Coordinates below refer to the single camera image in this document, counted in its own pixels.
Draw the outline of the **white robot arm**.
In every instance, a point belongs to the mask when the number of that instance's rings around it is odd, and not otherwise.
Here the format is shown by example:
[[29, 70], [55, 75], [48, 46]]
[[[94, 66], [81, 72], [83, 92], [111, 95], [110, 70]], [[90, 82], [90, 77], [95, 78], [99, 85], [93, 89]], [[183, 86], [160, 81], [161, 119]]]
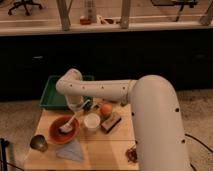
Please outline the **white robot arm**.
[[56, 89], [72, 110], [84, 96], [128, 103], [140, 171], [191, 171], [179, 101], [167, 79], [84, 81], [79, 70], [70, 69]]

